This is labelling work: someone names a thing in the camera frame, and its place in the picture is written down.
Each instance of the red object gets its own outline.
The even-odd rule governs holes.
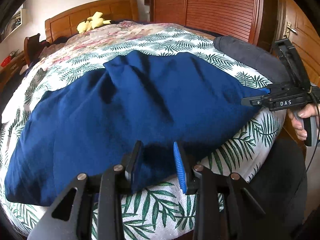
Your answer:
[[[4,61],[1,63],[1,67],[5,67],[6,65],[8,65],[8,63],[11,61],[11,56],[9,55],[8,57],[6,57],[4,59]]]

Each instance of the louvered door panel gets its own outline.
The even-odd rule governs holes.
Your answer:
[[[248,41],[255,0],[187,0],[186,25]]]
[[[154,0],[154,21],[185,25],[185,0]]]

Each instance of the human hand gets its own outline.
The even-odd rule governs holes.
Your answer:
[[[289,109],[288,116],[291,119],[291,124],[296,132],[296,135],[299,140],[305,141],[307,139],[307,131],[302,128],[301,121],[298,121],[293,112]],[[298,116],[301,118],[308,118],[310,116],[316,116],[316,123],[317,123],[317,134],[319,130],[319,118],[318,118],[318,111],[315,105],[307,104],[302,110],[298,112]]]

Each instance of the wooden nightstand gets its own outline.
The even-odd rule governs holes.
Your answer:
[[[0,94],[10,78],[19,72],[25,64],[24,52],[22,51],[7,66],[0,67]]]

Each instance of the gray handle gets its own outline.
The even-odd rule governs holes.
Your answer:
[[[311,116],[309,118],[301,118],[298,116],[298,111],[300,111],[300,109],[295,109],[293,114],[294,117],[301,123],[302,128],[307,131],[307,139],[305,140],[304,144],[306,146],[316,146],[318,142],[316,117]]]

